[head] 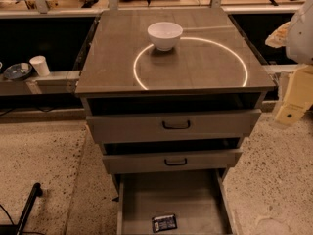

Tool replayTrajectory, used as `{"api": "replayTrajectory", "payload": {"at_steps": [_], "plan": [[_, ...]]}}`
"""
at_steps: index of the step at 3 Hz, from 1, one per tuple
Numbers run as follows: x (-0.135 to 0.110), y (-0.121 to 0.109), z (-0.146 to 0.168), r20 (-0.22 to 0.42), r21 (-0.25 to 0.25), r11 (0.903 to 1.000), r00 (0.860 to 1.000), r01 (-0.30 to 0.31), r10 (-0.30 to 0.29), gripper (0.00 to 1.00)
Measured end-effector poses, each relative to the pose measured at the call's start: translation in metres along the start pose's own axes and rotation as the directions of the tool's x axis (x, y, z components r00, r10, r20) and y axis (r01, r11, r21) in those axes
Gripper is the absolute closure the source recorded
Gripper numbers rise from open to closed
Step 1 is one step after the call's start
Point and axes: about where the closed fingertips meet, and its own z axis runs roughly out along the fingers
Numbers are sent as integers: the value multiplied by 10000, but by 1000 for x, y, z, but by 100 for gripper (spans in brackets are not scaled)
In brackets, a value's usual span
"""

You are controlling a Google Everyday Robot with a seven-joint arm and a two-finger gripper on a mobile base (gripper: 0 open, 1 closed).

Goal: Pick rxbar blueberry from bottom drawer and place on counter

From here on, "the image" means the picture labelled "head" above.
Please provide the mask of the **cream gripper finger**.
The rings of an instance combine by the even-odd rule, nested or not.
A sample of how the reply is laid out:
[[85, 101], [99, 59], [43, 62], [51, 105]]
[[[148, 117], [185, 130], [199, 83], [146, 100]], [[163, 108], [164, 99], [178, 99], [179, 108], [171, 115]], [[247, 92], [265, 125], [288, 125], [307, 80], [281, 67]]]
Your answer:
[[298, 122], [305, 111], [297, 105], [279, 102], [274, 108], [274, 120], [284, 126], [292, 126]]
[[276, 30], [274, 30], [265, 40], [265, 44], [272, 48], [280, 48], [286, 45], [288, 35], [289, 22], [283, 23]]

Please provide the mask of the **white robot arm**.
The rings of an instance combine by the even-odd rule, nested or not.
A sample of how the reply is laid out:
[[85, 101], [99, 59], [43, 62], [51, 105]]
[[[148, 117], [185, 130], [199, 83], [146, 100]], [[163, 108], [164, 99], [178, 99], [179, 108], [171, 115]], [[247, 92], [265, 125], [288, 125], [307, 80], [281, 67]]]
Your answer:
[[289, 22], [267, 37], [265, 44], [286, 47], [287, 57], [297, 62], [274, 117], [277, 124], [292, 126], [313, 105], [313, 0], [306, 0]]

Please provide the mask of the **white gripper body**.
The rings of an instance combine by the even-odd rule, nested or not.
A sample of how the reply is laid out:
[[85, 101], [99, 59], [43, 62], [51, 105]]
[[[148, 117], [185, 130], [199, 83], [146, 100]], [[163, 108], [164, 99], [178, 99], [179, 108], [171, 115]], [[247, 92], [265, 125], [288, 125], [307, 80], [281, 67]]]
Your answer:
[[297, 66], [290, 75], [284, 102], [302, 111], [313, 105], [313, 66]]

